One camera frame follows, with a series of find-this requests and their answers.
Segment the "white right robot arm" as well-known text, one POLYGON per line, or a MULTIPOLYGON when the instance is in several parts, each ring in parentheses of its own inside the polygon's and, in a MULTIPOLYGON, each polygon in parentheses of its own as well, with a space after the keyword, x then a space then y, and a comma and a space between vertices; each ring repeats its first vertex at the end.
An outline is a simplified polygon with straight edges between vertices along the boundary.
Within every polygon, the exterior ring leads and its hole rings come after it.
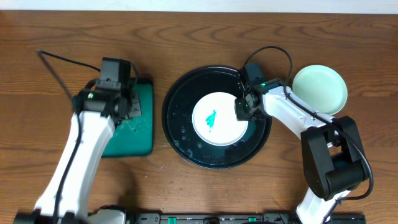
POLYGON ((295 210, 298 223, 326 223, 349 193, 374 177, 364 154, 356 123, 349 116, 319 113, 297 97, 279 79, 244 81, 244 96, 235 101, 239 121, 273 117, 301 141, 303 171, 308 190, 295 210))

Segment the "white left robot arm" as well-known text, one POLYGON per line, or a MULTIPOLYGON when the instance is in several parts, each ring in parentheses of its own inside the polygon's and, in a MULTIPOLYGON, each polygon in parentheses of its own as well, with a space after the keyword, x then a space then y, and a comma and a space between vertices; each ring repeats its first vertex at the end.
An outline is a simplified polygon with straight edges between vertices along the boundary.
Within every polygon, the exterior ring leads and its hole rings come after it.
POLYGON ((32 213, 14 223, 127 223, 128 212, 105 206, 88 213, 88 199, 99 162, 117 124, 139 103, 134 90, 82 89, 73 97, 70 132, 55 173, 32 213))

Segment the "white plate green stain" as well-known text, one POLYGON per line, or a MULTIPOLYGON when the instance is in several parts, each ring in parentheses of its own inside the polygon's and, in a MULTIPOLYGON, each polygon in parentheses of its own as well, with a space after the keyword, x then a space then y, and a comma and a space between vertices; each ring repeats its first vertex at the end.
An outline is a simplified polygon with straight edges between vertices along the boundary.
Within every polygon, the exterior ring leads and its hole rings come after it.
POLYGON ((214 92, 202 97, 194 106, 192 124, 198 136, 213 146, 228 146, 239 141, 248 128, 247 121, 238 121, 236 97, 214 92))

